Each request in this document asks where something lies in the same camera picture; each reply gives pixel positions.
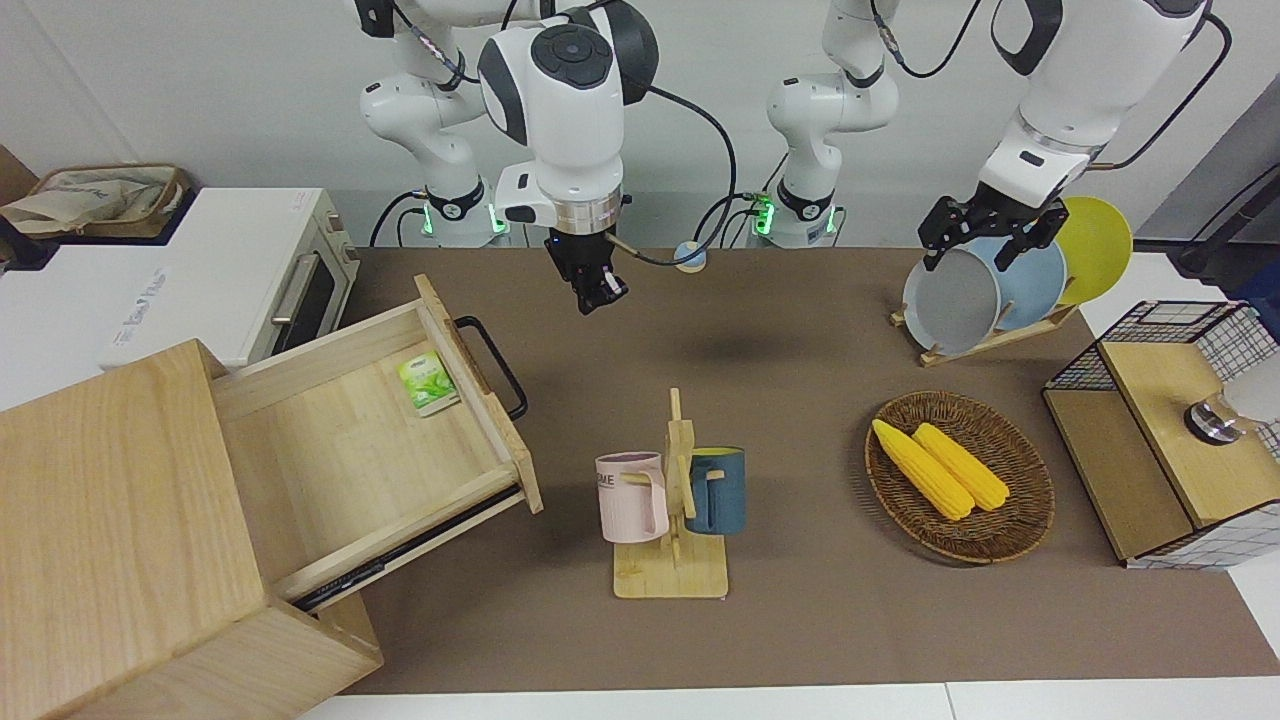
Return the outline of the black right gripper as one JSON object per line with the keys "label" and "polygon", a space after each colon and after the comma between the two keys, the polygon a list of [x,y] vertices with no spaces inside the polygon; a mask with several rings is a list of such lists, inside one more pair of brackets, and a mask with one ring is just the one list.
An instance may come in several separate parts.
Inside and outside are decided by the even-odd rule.
{"label": "black right gripper", "polygon": [[550,228],[545,247],[562,279],[579,296],[579,311],[586,316],[608,306],[628,292],[627,283],[613,272],[614,245],[605,232],[572,234]]}

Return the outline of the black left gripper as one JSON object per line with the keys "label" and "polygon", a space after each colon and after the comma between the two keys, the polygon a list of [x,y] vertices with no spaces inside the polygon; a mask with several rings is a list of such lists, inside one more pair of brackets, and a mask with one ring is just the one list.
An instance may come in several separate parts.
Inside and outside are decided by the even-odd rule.
{"label": "black left gripper", "polygon": [[996,269],[1006,272],[1025,251],[1047,247],[1068,218],[1062,199],[1032,208],[988,184],[979,184],[966,201],[945,195],[918,227],[925,250],[922,263],[927,272],[933,272],[950,249],[982,237],[1006,237],[995,255]]}

